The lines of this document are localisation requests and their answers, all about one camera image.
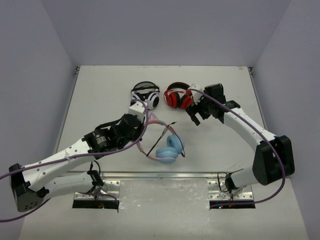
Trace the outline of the pink blue cat-ear headphones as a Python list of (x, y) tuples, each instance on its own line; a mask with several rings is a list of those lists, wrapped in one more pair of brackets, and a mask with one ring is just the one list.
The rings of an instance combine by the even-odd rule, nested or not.
[[(177, 134), (177, 132), (174, 130), (172, 125), (176, 124), (176, 121), (173, 121), (171, 123), (166, 123), (163, 120), (160, 120), (156, 117), (156, 115), (153, 112), (148, 113), (148, 125), (161, 125), (164, 127), (162, 134), (158, 138), (158, 140), (154, 143), (154, 145), (151, 147), (149, 151), (145, 151), (141, 145), (140, 142), (138, 142), (137, 148), (138, 150), (148, 159), (164, 164), (169, 165), (173, 164), (179, 155), (182, 157), (186, 156), (185, 153), (185, 143), (182, 140), (182, 138)], [(159, 141), (164, 137), (164, 135), (167, 132), (171, 132), (171, 135), (169, 135), (166, 138), (166, 147), (159, 148), (155, 151), (155, 155), (152, 155), (153, 149), (157, 146)]]

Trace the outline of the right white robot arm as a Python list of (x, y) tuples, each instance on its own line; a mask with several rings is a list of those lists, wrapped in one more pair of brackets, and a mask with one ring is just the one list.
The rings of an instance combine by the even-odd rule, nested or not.
[(233, 194), (248, 185), (269, 185), (295, 173), (295, 163), (291, 140), (277, 136), (250, 118), (234, 100), (227, 100), (223, 85), (213, 84), (201, 88), (193, 84), (187, 91), (193, 102), (185, 111), (191, 120), (199, 125), (202, 119), (214, 117), (234, 130), (254, 151), (252, 166), (228, 173), (224, 184)]

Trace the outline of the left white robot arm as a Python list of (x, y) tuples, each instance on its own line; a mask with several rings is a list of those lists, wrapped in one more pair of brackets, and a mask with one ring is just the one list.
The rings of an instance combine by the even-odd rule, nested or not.
[(36, 163), (9, 167), (10, 187), (17, 211), (38, 208), (51, 198), (74, 193), (94, 193), (104, 183), (98, 171), (89, 170), (75, 176), (64, 173), (88, 162), (122, 152), (136, 144), (146, 131), (149, 117), (126, 113), (120, 119), (98, 125), (68, 148)]

